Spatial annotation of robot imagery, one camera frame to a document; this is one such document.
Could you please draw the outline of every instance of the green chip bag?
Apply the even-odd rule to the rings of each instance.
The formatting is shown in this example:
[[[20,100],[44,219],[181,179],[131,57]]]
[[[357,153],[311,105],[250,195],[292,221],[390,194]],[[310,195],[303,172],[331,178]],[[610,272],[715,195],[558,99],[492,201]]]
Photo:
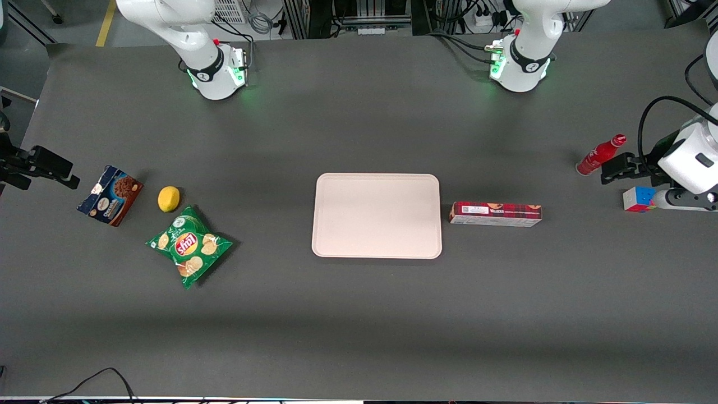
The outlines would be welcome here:
[[[185,208],[167,230],[146,244],[174,261],[185,289],[232,247],[231,241],[211,234],[191,206]]]

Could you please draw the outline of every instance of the red bottle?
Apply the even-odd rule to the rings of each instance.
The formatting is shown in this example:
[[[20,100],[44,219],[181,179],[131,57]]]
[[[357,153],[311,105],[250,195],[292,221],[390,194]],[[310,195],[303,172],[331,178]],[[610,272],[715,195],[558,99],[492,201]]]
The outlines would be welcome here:
[[[593,173],[603,163],[611,160],[616,155],[616,150],[624,143],[626,143],[626,136],[617,134],[610,141],[599,144],[580,163],[576,164],[576,171],[581,175]]]

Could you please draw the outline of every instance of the colorful cube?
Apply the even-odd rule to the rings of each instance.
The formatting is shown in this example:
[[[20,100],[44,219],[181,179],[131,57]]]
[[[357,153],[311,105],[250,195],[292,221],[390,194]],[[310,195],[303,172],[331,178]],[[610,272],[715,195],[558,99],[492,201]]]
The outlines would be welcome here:
[[[656,190],[648,187],[633,187],[623,193],[623,210],[628,212],[639,212],[644,214],[655,209],[653,196]]]

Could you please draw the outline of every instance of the gray table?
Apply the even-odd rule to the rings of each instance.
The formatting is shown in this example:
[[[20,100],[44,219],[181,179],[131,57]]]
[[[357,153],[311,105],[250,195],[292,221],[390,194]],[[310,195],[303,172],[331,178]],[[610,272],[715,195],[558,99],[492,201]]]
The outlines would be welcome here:
[[[169,47],[52,48],[25,145],[83,181],[0,200],[2,394],[115,366],[140,395],[716,402],[718,216],[625,213],[622,190],[645,181],[573,166],[618,132],[634,150],[656,96],[697,102],[683,69],[706,40],[700,24],[565,35],[527,94],[429,37],[263,42],[251,85],[219,102]],[[646,142],[690,117],[657,107]],[[119,228],[75,211],[108,163],[146,183]],[[442,203],[540,203],[545,219],[445,223],[433,261],[324,260],[326,172],[431,173]],[[169,184],[239,241],[188,291],[144,245],[172,221],[155,204]]]

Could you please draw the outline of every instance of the lemon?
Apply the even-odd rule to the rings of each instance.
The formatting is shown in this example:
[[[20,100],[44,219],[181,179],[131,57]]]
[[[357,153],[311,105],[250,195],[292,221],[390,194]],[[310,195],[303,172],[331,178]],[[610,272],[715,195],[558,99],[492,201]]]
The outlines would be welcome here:
[[[163,212],[171,212],[180,204],[180,190],[175,187],[164,187],[157,196],[157,205]]]

